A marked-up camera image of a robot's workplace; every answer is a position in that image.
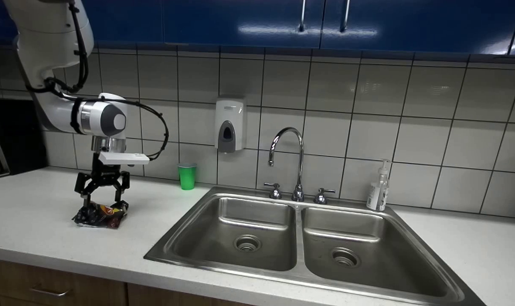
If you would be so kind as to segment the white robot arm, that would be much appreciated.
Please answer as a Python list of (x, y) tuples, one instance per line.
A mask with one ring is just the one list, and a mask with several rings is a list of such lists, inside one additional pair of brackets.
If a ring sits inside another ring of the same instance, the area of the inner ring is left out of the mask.
[(44, 124), (58, 133), (93, 138), (90, 174), (76, 177), (75, 191), (90, 204), (95, 189), (115, 189), (114, 208), (126, 209), (122, 192), (129, 174), (103, 160), (103, 153), (124, 145), (126, 107), (122, 97), (98, 94), (83, 97), (90, 73), (93, 33), (81, 0), (3, 0), (17, 27), (17, 56), (25, 77), (25, 89), (39, 106)]

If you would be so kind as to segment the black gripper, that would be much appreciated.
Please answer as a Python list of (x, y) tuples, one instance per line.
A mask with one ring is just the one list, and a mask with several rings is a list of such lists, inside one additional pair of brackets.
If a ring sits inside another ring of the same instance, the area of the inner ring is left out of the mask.
[(92, 208), (92, 192), (98, 187), (112, 186), (115, 189), (115, 203), (112, 208), (127, 211), (127, 203), (122, 199), (122, 192), (129, 187), (129, 174), (119, 165), (102, 165), (92, 167), (90, 174), (80, 172), (76, 175), (75, 191), (81, 197), (81, 208)]

